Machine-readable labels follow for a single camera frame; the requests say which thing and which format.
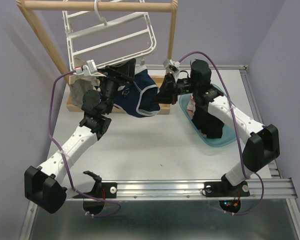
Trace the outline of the light pink underwear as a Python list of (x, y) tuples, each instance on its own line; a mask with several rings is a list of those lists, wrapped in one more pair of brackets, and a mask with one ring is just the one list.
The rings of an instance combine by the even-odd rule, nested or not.
[(196, 111), (196, 103), (192, 95), (189, 96), (189, 101), (186, 107), (186, 112), (190, 119), (192, 120)]

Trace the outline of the navy underwear white trim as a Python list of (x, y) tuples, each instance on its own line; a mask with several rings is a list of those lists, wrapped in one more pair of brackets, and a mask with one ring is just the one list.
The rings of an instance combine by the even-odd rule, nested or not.
[(147, 67), (137, 66), (133, 82), (118, 88), (114, 107), (136, 118), (153, 117), (161, 110), (158, 103), (152, 102), (159, 91)]

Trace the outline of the black underwear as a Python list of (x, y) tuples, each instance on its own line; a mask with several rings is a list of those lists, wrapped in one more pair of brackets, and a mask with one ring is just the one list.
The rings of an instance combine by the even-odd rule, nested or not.
[(223, 135), (223, 127), (225, 124), (217, 117), (204, 111), (201, 107), (197, 107), (197, 105), (195, 105), (195, 111), (191, 121), (206, 138), (220, 139)]

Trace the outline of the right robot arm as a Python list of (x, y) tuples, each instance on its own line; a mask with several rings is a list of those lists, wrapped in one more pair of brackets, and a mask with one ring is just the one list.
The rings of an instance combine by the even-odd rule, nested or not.
[(153, 103), (173, 105), (179, 96), (192, 94), (196, 111), (204, 114), (200, 125), (208, 138), (219, 138), (223, 127), (228, 126), (235, 132), (237, 142), (244, 143), (244, 148), (239, 148), (239, 163), (221, 178), (223, 194), (232, 195), (239, 184), (280, 155), (278, 129), (273, 124), (266, 126), (250, 118), (233, 104), (226, 90), (212, 85), (212, 70), (206, 61), (193, 61), (190, 74), (185, 78), (179, 77), (178, 61), (166, 59), (163, 66), (167, 73)]

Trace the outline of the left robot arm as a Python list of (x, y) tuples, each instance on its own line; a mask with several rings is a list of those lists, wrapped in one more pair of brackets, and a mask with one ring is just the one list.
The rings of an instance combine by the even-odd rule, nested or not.
[(82, 97), (83, 119), (74, 133), (60, 145), (49, 132), (57, 151), (38, 167), (29, 166), (24, 173), (25, 197), (50, 214), (57, 212), (67, 199), (82, 196), (99, 202), (103, 207), (107, 198), (116, 197), (116, 183), (102, 183), (102, 178), (86, 170), (83, 183), (74, 184), (71, 167), (92, 145), (107, 132), (111, 119), (107, 116), (114, 107), (118, 88), (132, 83), (135, 76), (136, 59), (125, 60), (115, 65), (97, 67), (93, 60), (77, 66), (57, 79), (69, 75), (87, 77), (100, 81), (97, 89), (86, 91)]

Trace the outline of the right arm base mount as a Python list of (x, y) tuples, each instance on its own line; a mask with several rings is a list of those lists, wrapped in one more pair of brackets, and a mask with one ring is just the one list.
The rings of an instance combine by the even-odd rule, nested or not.
[(203, 184), (201, 194), (207, 198), (234, 198), (249, 197), (250, 191), (246, 181), (236, 186), (225, 181), (207, 181)]

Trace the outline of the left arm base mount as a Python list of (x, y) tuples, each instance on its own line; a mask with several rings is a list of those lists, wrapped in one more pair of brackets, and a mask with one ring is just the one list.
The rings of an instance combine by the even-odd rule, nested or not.
[(103, 199), (115, 199), (117, 197), (118, 184), (116, 182), (104, 182), (99, 175), (89, 170), (84, 171), (83, 174), (89, 176), (93, 183), (88, 191), (84, 191), (85, 194)]

